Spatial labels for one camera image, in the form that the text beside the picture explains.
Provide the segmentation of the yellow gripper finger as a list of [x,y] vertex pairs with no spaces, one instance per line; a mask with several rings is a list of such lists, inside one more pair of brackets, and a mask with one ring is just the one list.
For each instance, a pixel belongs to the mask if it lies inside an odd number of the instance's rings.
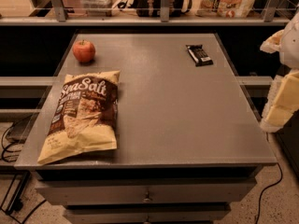
[[299,72],[289,73],[282,79],[274,104],[289,111],[299,109]]
[[283,127],[291,117],[292,112],[290,110],[279,106],[272,106],[265,120],[271,125]]

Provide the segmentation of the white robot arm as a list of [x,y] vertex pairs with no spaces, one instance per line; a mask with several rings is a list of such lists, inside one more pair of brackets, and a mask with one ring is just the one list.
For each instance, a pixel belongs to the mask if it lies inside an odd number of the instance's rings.
[[267,53],[279,53],[280,63],[290,68],[286,75],[276,75],[263,108],[260,127],[268,133],[280,130],[299,110],[299,14],[260,46]]

